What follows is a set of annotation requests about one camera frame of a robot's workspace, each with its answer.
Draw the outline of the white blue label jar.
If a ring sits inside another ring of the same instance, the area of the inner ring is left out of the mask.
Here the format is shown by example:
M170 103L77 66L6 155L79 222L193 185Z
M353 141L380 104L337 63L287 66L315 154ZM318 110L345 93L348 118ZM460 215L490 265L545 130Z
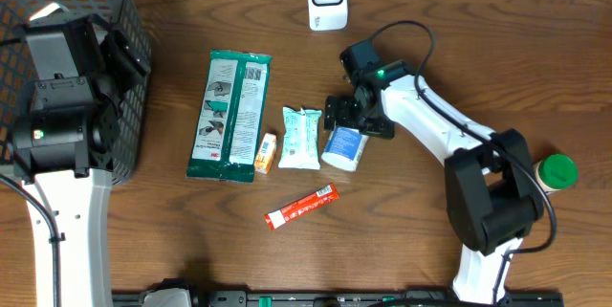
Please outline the white blue label jar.
M325 163L349 172L357 170L369 137L357 129L337 126L321 155Z

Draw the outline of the mint green wipes pack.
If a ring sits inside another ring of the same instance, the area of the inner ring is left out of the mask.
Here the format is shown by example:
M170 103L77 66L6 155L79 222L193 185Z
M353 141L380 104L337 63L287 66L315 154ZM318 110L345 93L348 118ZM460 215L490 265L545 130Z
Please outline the mint green wipes pack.
M279 168L320 170L317 150L320 110L283 108L285 134Z

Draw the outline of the orange Kleenex tissue pack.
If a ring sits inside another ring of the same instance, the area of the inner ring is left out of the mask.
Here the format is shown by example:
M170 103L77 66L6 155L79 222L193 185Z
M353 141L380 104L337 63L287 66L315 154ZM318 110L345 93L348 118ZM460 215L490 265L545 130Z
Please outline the orange Kleenex tissue pack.
M254 160L254 171L268 174L273 165L277 149L277 137L275 134L266 133L259 146Z

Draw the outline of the green white 3M package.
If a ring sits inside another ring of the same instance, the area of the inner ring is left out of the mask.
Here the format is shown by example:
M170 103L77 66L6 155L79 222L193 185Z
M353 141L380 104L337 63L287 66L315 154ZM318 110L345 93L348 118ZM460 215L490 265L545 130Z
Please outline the green white 3M package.
M186 176L254 180L272 57L212 51Z

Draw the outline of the red snack bar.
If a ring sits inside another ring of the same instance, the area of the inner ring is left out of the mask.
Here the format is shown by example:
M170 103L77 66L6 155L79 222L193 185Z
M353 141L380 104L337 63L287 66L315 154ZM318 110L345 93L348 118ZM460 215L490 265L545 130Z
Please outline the red snack bar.
M336 201L338 198L338 190L333 184L329 184L283 208L266 214L265 221L271 230L276 230L310 211Z

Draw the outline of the green lid jar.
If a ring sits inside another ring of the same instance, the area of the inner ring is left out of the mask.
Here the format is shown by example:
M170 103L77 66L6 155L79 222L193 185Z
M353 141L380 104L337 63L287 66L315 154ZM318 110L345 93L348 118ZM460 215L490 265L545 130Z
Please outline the green lid jar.
M534 164L535 177L547 194L573 186L578 179L578 168L567 155L554 154Z

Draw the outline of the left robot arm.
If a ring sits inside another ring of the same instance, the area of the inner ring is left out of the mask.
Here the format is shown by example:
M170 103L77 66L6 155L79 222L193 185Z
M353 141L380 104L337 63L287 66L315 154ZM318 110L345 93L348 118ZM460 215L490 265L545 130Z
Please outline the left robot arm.
M110 306L108 205L119 156L135 150L123 108L150 65L96 13L51 3L19 29L38 79L11 133L9 185L28 203L36 302Z

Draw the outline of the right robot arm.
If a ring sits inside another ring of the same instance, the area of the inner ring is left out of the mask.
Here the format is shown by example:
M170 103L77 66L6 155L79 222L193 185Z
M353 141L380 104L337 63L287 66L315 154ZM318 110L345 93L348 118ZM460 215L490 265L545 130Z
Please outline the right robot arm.
M382 139L393 138L396 126L411 133L444 168L448 220L463 244L452 291L470 303L508 301L510 261L550 206L525 138L472 121L406 62L383 62L369 39L347 47L339 60L354 94L327 99L324 127Z

